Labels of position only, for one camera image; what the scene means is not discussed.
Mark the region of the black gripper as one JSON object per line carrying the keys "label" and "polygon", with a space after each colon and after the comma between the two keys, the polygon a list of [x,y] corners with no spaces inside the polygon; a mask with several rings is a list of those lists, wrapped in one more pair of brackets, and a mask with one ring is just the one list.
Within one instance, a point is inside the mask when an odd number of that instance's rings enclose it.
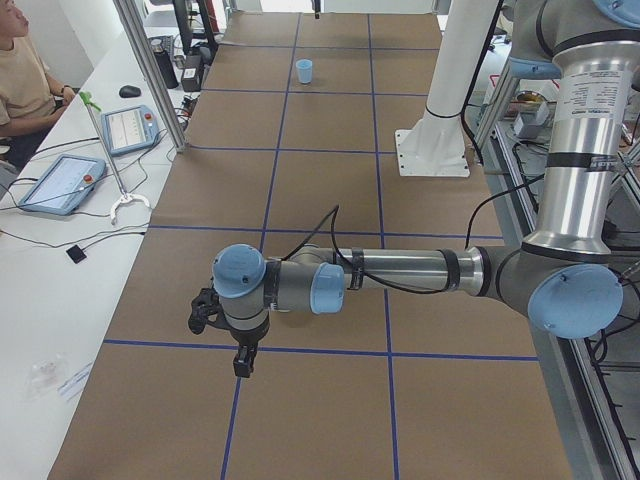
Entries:
{"label": "black gripper", "polygon": [[202,288],[191,301],[191,314],[188,319],[189,330],[200,335],[207,326],[224,329],[225,324],[220,316],[221,305],[214,288]]}

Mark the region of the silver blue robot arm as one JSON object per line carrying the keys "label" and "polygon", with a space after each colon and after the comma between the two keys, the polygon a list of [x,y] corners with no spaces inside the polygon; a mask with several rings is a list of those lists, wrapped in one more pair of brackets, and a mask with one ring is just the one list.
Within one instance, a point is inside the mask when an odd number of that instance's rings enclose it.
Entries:
{"label": "silver blue robot arm", "polygon": [[192,301],[189,328],[228,331],[254,353],[273,310],[336,313],[347,291],[462,290],[496,299],[557,337],[609,326],[624,299],[602,229],[625,106],[639,81],[635,1],[519,1],[510,62],[530,73],[552,63],[559,96],[534,230],[517,248],[374,250],[304,243],[267,260],[246,244],[221,250],[212,284]]}

